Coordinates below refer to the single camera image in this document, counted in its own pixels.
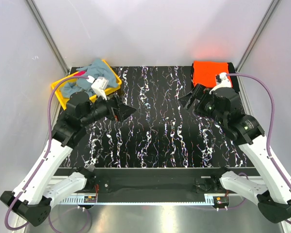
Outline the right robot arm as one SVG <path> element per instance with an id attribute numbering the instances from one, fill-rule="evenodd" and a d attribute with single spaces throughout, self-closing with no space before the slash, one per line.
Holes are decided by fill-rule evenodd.
<path id="1" fill-rule="evenodd" d="M 277 157 L 267 152 L 267 136 L 258 121 L 242 113 L 241 98 L 232 87 L 206 88 L 196 85 L 191 92 L 179 98 L 185 109 L 194 101 L 194 112 L 214 119 L 227 138 L 238 146 L 262 177 L 264 185 L 240 177 L 224 168 L 210 181 L 215 192 L 224 189 L 235 192 L 254 203 L 262 215 L 272 223 L 291 218 L 291 177 L 281 168 Z"/>

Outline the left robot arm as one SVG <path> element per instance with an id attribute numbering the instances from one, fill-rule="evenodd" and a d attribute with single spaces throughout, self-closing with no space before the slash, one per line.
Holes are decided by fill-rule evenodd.
<path id="1" fill-rule="evenodd" d="M 51 127 L 46 146 L 24 180 L 12 191 L 4 191 L 0 200 L 8 207 L 5 226 L 10 230 L 8 217 L 14 212 L 33 226 L 41 225 L 52 208 L 77 191 L 90 192 L 95 187 L 91 168 L 78 168 L 66 179 L 48 188 L 49 181 L 63 162 L 86 135 L 86 127 L 103 118 L 124 121 L 136 109 L 123 103 L 114 94 L 109 99 L 91 102 L 84 92 L 74 93 L 66 109 Z"/>

